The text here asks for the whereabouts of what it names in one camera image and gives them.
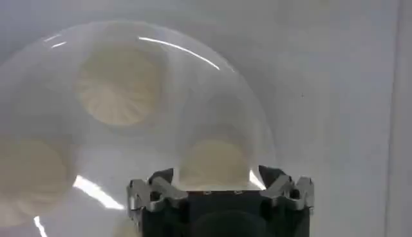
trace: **transparent lid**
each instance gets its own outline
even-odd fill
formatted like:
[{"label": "transparent lid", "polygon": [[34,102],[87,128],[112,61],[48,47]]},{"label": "transparent lid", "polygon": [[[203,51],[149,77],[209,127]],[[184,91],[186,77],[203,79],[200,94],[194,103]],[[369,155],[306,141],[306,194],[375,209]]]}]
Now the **transparent lid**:
[{"label": "transparent lid", "polygon": [[[125,21],[75,26],[15,54],[0,78],[0,141],[16,147],[0,155],[13,158],[25,146],[29,154],[53,154],[66,179],[63,191],[54,188],[60,183],[30,191],[36,201],[22,199],[23,214],[5,229],[0,224],[1,236],[28,236],[42,222],[48,236],[113,236],[127,220],[131,179],[175,167],[174,183],[184,189],[229,188],[222,181],[244,189],[256,165],[275,164],[265,114],[244,78],[207,46],[166,28]],[[16,156],[26,165],[47,162]],[[19,165],[1,160],[10,170]],[[42,173],[36,167],[33,176]],[[210,170],[219,172],[213,184],[193,182],[196,175],[207,181]],[[50,190],[59,193],[49,198]],[[0,208],[27,192],[0,195]],[[48,205],[31,208],[38,202]],[[84,221],[98,216],[98,226]]]}]

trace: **steamed dumpling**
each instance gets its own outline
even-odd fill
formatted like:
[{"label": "steamed dumpling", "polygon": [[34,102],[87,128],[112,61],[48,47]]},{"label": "steamed dumpling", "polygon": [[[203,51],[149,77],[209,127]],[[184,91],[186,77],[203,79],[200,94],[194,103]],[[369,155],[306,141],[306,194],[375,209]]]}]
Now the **steamed dumpling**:
[{"label": "steamed dumpling", "polygon": [[244,151],[224,140],[202,140],[187,152],[180,167],[180,185],[191,190],[219,190],[248,186]]},{"label": "steamed dumpling", "polygon": [[50,146],[0,139],[0,227],[33,220],[69,187],[66,166]]},{"label": "steamed dumpling", "polygon": [[143,121],[160,100],[160,72],[133,46],[106,46],[82,65],[75,91],[95,119],[117,126]]}]

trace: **clear plastic dome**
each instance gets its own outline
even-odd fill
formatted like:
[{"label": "clear plastic dome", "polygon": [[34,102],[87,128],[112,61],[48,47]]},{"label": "clear plastic dome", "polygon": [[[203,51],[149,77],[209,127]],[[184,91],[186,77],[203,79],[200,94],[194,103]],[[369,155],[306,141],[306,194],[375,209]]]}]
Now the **clear plastic dome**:
[{"label": "clear plastic dome", "polygon": [[[166,28],[125,21],[75,26],[14,55],[0,78],[0,137],[64,151],[73,188],[47,218],[56,225],[70,219],[79,235],[94,227],[76,216],[104,215],[95,231],[106,236],[127,218],[105,210],[124,210],[130,179],[179,170],[204,140],[241,150],[248,172],[275,160],[265,114],[243,77],[207,46]],[[222,166],[224,159],[210,161]]]}]

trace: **white wall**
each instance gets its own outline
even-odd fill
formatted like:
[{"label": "white wall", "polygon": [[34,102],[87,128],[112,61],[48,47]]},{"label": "white wall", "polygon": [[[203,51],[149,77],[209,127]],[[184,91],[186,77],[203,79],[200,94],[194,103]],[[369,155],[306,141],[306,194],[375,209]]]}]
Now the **white wall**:
[{"label": "white wall", "polygon": [[[3,0],[0,62],[89,21],[138,19],[189,34],[247,78],[266,109],[277,165],[314,177],[314,236],[383,237],[397,10],[397,0]],[[397,83],[399,97],[406,86]],[[406,143],[407,127],[396,129],[394,140]],[[406,174],[399,162],[392,168]],[[391,216],[400,205],[389,206]]]}]

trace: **white surface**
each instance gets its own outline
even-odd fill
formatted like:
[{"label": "white surface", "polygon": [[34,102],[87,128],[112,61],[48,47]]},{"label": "white surface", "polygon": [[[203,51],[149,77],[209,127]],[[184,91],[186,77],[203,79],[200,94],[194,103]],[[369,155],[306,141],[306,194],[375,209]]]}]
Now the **white surface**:
[{"label": "white surface", "polygon": [[[315,178],[314,236],[384,236],[398,1],[6,0],[1,6],[3,60],[51,32],[113,18],[168,26],[208,44],[259,97],[281,166]],[[103,160],[100,167],[117,168],[110,165]]]}]

